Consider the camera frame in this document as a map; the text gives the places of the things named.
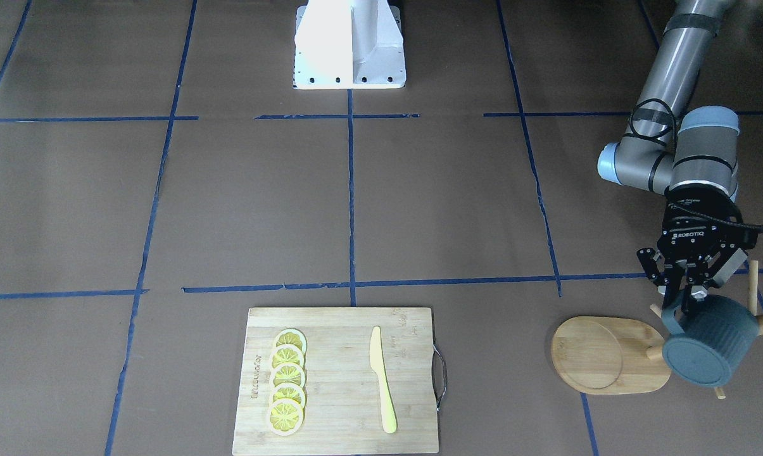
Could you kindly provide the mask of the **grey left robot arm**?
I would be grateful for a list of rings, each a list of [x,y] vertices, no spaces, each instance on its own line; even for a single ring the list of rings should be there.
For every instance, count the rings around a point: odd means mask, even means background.
[[[731,1],[679,1],[662,34],[645,86],[619,142],[596,168],[604,180],[662,194],[656,248],[637,257],[663,294],[662,308],[696,310],[709,288],[721,288],[757,242],[736,205],[740,127],[723,106],[688,111],[700,69]]]

